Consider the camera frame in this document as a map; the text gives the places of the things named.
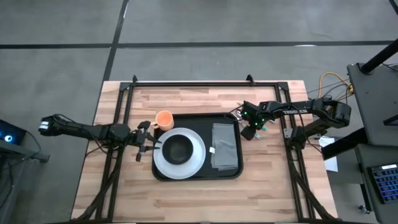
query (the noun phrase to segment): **black metal frame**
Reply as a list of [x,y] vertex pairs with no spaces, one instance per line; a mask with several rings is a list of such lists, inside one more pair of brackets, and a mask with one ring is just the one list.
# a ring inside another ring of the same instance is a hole
[[[131,108],[131,103],[132,103],[132,94],[133,90],[135,87],[154,87],[154,86],[164,86],[164,87],[172,87],[172,86],[225,86],[225,87],[248,87],[248,86],[255,86],[255,87],[273,87],[275,89],[275,95],[276,95],[276,100],[277,101],[282,101],[281,97],[281,92],[283,91],[285,97],[286,97],[286,102],[290,103],[291,98],[290,98],[290,92],[289,92],[289,87],[287,82],[254,82],[252,77],[248,75],[247,81],[243,82],[138,82],[136,76],[133,77],[133,81],[131,83],[126,83],[122,82],[120,83],[119,87],[119,95],[118,95],[118,101],[116,103],[116,109],[115,109],[115,114],[114,114],[114,123],[117,123],[119,121],[119,114],[121,110],[121,103],[123,100],[123,94],[124,91],[128,90],[128,96],[127,96],[127,102],[126,102],[126,109],[124,112],[124,119],[123,123],[127,124],[128,119],[129,119],[129,112]],[[293,115],[289,115],[290,123],[292,127],[296,126],[296,122],[294,119]],[[283,129],[287,128],[287,123],[284,117],[281,117],[281,131],[283,132]],[[300,201],[300,193],[299,193],[299,188],[298,188],[298,183],[294,178],[294,175],[291,171],[291,169],[295,169],[295,164],[292,159],[292,150],[290,147],[287,146],[287,138],[283,135],[284,137],[284,142],[285,142],[285,150],[286,150],[286,156],[287,156],[287,165],[289,168],[289,174],[290,174],[290,182],[292,184],[292,193],[294,196],[294,202],[295,202],[295,210],[297,214],[297,220],[298,222],[307,222],[307,223],[352,223],[352,222],[343,222],[339,220],[317,220],[315,217],[315,211],[313,209],[313,205],[310,202],[309,197],[307,195],[305,196],[306,198],[306,204],[308,208],[308,216],[309,218],[304,218],[303,210],[302,210],[302,204]],[[113,150],[109,149],[108,154],[112,155]],[[116,195],[117,195],[117,190],[118,190],[118,182],[119,182],[119,174],[121,170],[121,162],[123,158],[123,152],[124,148],[118,151],[116,163],[114,165],[114,169],[111,174],[109,174],[111,170],[111,157],[108,156],[105,161],[104,165],[104,172],[103,172],[103,178],[102,178],[102,183],[101,183],[101,190],[98,195],[101,195],[100,197],[97,195],[97,197],[94,199],[96,201],[95,205],[95,219],[90,220],[91,215],[93,214],[93,211],[91,211],[91,214],[87,216],[84,220],[70,220],[69,222],[65,223],[112,223],[113,215],[114,215],[114,206],[116,203]],[[308,186],[308,177],[307,173],[305,171],[305,164],[304,164],[304,159],[303,159],[303,154],[301,151],[297,151],[297,162],[300,167],[300,176],[302,177],[302,182],[305,183],[305,185]],[[108,207],[108,213],[106,218],[103,218],[102,212],[103,212],[103,203],[104,203],[104,195],[108,191],[110,185],[112,185],[111,188],[111,196],[109,200],[109,207]]]

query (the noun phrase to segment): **concrete floor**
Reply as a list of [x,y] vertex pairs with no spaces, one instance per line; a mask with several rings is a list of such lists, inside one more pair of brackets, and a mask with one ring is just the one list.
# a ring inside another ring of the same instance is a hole
[[[0,0],[0,44],[110,44],[122,2]],[[388,0],[130,0],[120,43],[394,40],[397,22]],[[347,78],[347,64],[365,62],[384,47],[118,49],[110,80],[133,74],[140,80],[242,80],[251,74],[256,80],[304,80],[313,90],[323,72]],[[34,133],[51,155],[48,164],[31,164],[12,223],[70,218],[87,141],[44,138],[37,127],[54,113],[93,122],[108,55],[109,49],[0,49],[0,119]],[[337,81],[326,77],[323,84]],[[350,126],[332,129],[330,136],[362,126],[355,98],[348,103]],[[374,223],[373,214],[357,212],[363,198],[344,172],[354,154],[338,160],[341,172],[330,174],[330,182],[339,217]]]

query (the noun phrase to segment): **wooden table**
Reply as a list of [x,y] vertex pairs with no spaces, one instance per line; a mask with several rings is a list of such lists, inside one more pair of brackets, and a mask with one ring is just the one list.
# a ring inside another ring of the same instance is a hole
[[[287,81],[292,101],[307,100],[303,81]],[[113,122],[120,82],[105,82],[95,124]],[[248,100],[275,100],[272,87],[145,87],[134,88],[129,127],[153,121],[157,112],[225,112]],[[311,115],[303,115],[312,121]],[[123,157],[114,222],[289,222],[297,221],[292,186],[279,119],[258,131],[261,140],[242,141],[244,170],[233,180],[160,182],[151,171],[152,153],[136,162],[137,148],[129,146]],[[88,151],[96,148],[91,142]],[[336,208],[321,154],[303,150],[310,188],[333,216]],[[72,218],[78,217],[100,190],[105,154],[96,151],[84,163]],[[303,193],[300,198],[305,208]],[[103,214],[108,211],[106,198]]]

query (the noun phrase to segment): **black tray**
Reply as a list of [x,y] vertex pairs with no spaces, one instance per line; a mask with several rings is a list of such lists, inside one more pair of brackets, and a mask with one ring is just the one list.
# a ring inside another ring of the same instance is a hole
[[[243,156],[242,156],[242,145],[241,137],[239,132],[239,123],[234,122],[236,118],[230,113],[201,113],[201,114],[173,114],[174,127],[175,128],[188,128],[196,132],[205,143],[206,147],[206,158],[203,166],[193,176],[183,180],[224,180],[224,179],[235,179],[241,175],[243,171]],[[214,169],[211,167],[211,152],[209,148],[213,140],[213,124],[233,124],[235,130],[236,149],[238,151],[238,168],[232,170]],[[162,130],[155,129],[154,137],[160,138],[164,132]],[[156,167],[154,158],[152,156],[152,173],[156,179],[160,181],[178,181],[171,179],[163,175]]]

